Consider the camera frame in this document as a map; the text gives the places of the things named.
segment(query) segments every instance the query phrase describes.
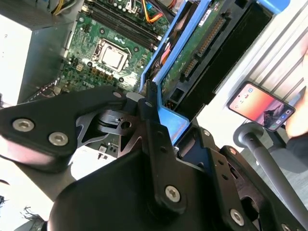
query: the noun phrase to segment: phone screen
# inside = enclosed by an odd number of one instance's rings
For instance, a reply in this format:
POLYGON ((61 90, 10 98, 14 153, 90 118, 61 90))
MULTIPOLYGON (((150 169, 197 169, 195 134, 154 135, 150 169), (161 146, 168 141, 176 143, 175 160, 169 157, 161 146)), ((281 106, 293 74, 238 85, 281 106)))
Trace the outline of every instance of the phone screen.
POLYGON ((295 112, 293 107, 249 83, 236 95, 229 108, 272 131, 295 112))

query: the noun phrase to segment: mounting hole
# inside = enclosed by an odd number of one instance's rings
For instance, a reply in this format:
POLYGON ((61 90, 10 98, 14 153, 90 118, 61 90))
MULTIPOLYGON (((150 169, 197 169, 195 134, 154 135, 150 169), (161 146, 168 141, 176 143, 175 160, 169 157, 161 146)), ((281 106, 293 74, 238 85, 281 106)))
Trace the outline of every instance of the mounting hole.
POLYGON ((150 102, 148 102, 148 101, 146 101, 145 104, 146 104, 147 106, 149 106, 149 107, 153 107, 153 105, 152 105, 150 102))
POLYGON ((166 153, 167 152, 167 149, 163 146, 160 147, 160 150, 163 152, 163 153, 166 153))
POLYGON ((105 34, 105 29, 104 29, 104 28, 101 28, 101 29, 100 29, 100 34, 101 34, 101 35, 105 34))
POLYGON ((225 179, 225 180, 229 180, 229 178, 225 175, 222 174, 222 177, 225 179))
POLYGON ((128 128, 130 128, 130 126, 131 126, 131 123, 128 122, 128 121, 124 121, 124 122, 121 124, 121 128, 122 128, 122 129, 128 129, 128 128))
POLYGON ((200 162, 199 164, 197 164, 197 166, 200 167, 200 168, 204 168, 203 162, 200 162))
POLYGON ((122 97, 122 95, 119 92, 116 92, 116 91, 113 92, 113 95, 118 97, 118 98, 122 97))
POLYGON ((158 131, 157 135, 160 136, 160 137, 164 137, 164 134, 161 131, 158 131))

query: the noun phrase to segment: blue plastic bracket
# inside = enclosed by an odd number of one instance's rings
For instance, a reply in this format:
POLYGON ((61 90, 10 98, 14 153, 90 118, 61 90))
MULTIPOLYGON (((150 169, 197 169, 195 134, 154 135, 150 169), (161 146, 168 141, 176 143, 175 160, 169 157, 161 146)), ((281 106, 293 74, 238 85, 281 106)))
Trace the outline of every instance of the blue plastic bracket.
POLYGON ((258 0, 258 2, 274 14, 281 13, 290 4, 290 0, 258 0))
MULTIPOLYGON (((141 75, 141 86, 140 86, 140 91, 142 90, 144 80, 145 80, 145 73, 149 70, 151 67, 153 61, 155 60, 157 54, 159 51, 163 48, 164 42, 167 40, 169 37, 170 32, 172 31, 172 28, 175 26, 179 16, 181 15, 185 4, 181 5, 175 19, 173 20, 172 24, 170 25, 169 30, 166 32, 164 38, 162 39, 160 45, 158 46, 158 49, 154 53, 151 61, 148 63, 146 66, 144 72, 141 75)), ((180 51, 183 49, 185 46, 186 42, 188 41, 189 37, 192 35, 194 30, 196 29, 197 25, 199 24, 201 18, 205 14, 205 11, 207 9, 208 4, 210 3, 210 0, 201 0, 199 3, 197 9, 195 10, 193 16, 191 17, 189 23, 187 24, 186 28, 184 29, 181 37, 179 38, 177 44, 173 48, 172 52, 170 53, 167 61, 165 64, 162 66, 161 70, 157 73, 156 77, 154 78, 154 82, 157 84, 157 89, 158 89, 158 114, 159 114, 159 119, 162 125, 166 126, 169 131, 169 135, 172 141, 172 144, 174 144, 178 138, 183 134, 183 132, 186 130, 186 128, 189 126, 189 120, 180 114, 164 107, 162 105, 162 97, 161 97, 161 81, 164 79, 170 68, 172 67, 173 63, 175 62, 176 58, 180 54, 180 51)))

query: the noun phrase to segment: bolt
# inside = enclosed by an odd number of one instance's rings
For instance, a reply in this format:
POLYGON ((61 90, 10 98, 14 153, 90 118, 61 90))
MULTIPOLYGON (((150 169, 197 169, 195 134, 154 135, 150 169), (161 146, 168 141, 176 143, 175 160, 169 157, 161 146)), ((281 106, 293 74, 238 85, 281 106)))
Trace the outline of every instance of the bolt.
POLYGON ((283 231, 291 231, 290 228, 286 224, 281 224, 283 231))
POLYGON ((235 210, 234 208, 230 210, 230 215, 232 217, 232 219, 235 221, 236 224, 238 224, 239 226, 244 226, 244 219, 242 217, 242 215, 235 210))
POLYGON ((54 132, 49 135, 48 139, 55 146, 64 146, 68 143, 68 137, 62 132, 54 132))
POLYGON ((120 94, 120 93, 118 93, 118 92, 114 92, 114 96, 116 96, 116 97, 118 97, 118 98, 121 98, 122 97, 122 95, 120 94))
POLYGON ((180 193, 175 187, 168 185, 165 189, 165 193, 170 201, 174 203, 177 203, 180 201, 180 198, 181 198, 180 193))
POLYGON ((203 130, 203 133, 205 134, 205 135, 207 135, 207 136, 210 136, 211 134, 208 132, 208 130, 203 130))
POLYGON ((150 102, 145 102, 145 104, 147 105, 147 106, 149 106, 149 107, 153 107, 153 105, 150 103, 150 102))
POLYGON ((229 151, 233 154, 236 155, 236 151, 233 148, 229 148, 229 151))
POLYGON ((17 119, 13 122, 13 128, 17 131, 28 132, 34 128, 34 123, 28 119, 17 119))

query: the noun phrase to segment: label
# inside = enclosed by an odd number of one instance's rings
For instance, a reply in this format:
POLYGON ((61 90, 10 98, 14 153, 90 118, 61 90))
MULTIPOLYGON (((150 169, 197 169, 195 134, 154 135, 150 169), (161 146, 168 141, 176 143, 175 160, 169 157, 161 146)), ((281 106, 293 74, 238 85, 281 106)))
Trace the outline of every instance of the label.
POLYGON ((200 20, 198 26, 200 26, 200 27, 203 26, 203 24, 205 23, 205 21, 207 20, 207 18, 209 17, 209 15, 211 14, 212 11, 213 11, 212 9, 208 9, 208 10, 206 11, 206 13, 204 14, 203 18, 200 20))

